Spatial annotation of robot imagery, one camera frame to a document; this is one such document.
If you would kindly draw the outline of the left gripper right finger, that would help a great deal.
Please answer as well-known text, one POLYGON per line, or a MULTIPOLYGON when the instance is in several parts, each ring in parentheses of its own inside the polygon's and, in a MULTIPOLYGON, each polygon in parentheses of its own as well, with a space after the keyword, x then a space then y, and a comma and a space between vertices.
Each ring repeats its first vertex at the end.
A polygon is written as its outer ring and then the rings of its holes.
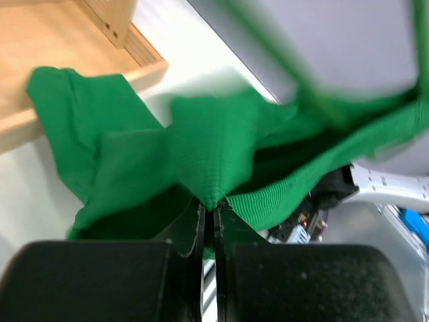
POLYGON ((213 218, 219 321, 416 320, 377 248, 271 244, 228 205, 213 218))

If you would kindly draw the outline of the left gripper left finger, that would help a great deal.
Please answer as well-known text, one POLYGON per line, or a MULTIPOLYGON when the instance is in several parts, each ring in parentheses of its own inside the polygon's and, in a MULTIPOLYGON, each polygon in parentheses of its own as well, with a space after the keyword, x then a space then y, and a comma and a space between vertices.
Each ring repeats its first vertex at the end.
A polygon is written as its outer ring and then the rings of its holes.
POLYGON ((200 321, 205 208, 141 241, 38 241, 1 279, 2 321, 200 321))

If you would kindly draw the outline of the green tank top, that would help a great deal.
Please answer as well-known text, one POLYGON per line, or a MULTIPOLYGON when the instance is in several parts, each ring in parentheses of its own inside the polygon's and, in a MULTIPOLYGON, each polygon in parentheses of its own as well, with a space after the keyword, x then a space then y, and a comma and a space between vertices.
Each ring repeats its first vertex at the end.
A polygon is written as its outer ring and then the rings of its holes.
POLYGON ((328 172, 428 129, 428 100, 414 89, 364 101, 334 99, 345 132, 311 111, 245 87, 224 97, 166 98, 162 126, 120 74, 85 77, 40 67, 26 91, 58 176, 83 202, 68 238, 151 239, 196 197, 226 199, 253 229, 287 219, 328 172))

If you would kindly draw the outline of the green hanger with green top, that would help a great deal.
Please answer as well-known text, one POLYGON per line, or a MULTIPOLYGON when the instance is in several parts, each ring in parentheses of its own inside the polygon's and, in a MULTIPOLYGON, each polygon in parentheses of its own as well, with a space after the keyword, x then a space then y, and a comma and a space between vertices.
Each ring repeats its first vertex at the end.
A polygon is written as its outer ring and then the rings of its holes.
MULTIPOLYGON (((322 113, 329 120, 332 128, 344 131, 349 127, 349 122, 339 112, 339 108, 328 102, 324 96, 322 83, 312 74, 289 39, 284 42, 275 40, 273 32, 269 33, 267 27, 259 27, 256 19, 235 1, 223 1, 223 5, 244 27, 244 30, 249 32, 251 37, 271 55, 281 69, 296 81, 299 89, 308 96, 311 108, 322 113)), ((428 98, 427 6, 427 1, 410 1, 418 66, 415 92, 423 99, 428 98)))

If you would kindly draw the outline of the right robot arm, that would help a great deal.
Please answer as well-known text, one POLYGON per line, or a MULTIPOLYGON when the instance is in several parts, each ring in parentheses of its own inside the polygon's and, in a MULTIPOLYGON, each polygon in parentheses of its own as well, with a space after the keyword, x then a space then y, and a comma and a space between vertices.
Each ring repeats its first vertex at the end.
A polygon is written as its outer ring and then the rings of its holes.
POLYGON ((311 192, 316 226, 327 243, 428 244, 428 177, 348 164, 311 192))

